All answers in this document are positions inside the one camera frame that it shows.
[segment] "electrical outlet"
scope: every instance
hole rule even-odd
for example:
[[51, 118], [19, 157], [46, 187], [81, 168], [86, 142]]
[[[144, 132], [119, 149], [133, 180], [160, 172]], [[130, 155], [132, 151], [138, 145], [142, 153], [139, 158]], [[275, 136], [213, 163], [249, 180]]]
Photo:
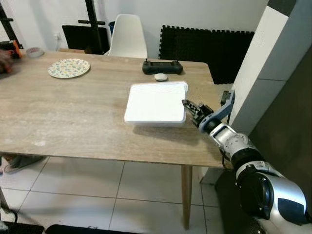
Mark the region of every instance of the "electrical outlet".
[[54, 40], [60, 40], [60, 39], [61, 39], [60, 33], [59, 33], [59, 32], [55, 32], [55, 33], [53, 34], [53, 36], [54, 36]]

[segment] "white chair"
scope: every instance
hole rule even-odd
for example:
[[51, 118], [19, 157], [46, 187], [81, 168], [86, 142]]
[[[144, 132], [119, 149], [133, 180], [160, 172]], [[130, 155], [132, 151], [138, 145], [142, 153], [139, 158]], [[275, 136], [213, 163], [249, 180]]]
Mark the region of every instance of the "white chair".
[[116, 18], [108, 56], [147, 58], [147, 49], [140, 18], [120, 14]]

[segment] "remote controller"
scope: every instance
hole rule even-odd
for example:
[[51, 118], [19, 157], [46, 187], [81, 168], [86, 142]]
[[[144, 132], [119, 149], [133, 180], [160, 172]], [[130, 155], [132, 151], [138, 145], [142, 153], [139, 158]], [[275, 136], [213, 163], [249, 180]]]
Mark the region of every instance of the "remote controller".
[[183, 71], [182, 65], [178, 61], [172, 62], [151, 62], [145, 60], [143, 62], [142, 71], [144, 74], [157, 74], [157, 73], [167, 73], [167, 74], [181, 74]]

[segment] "black mat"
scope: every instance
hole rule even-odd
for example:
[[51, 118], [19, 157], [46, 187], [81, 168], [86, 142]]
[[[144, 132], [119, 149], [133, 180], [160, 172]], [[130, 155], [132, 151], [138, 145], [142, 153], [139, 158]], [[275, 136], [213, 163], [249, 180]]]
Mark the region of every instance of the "black mat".
[[42, 234], [44, 230], [44, 227], [37, 225], [12, 222], [4, 223], [9, 227], [9, 234]]
[[205, 62], [215, 84], [233, 83], [254, 32], [162, 26], [160, 59]]
[[117, 231], [108, 231], [100, 229], [91, 229], [91, 228], [79, 228], [71, 227], [65, 225], [52, 225], [50, 226], [45, 233], [47, 234], [134, 234], [134, 233], [124, 233]]

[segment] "orange object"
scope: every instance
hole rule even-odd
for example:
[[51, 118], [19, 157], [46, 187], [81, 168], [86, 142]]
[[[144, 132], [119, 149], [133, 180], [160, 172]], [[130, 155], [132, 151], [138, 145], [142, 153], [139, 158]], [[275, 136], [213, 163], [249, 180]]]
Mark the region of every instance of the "orange object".
[[0, 42], [0, 49], [7, 51], [13, 59], [22, 57], [18, 44], [15, 40]]

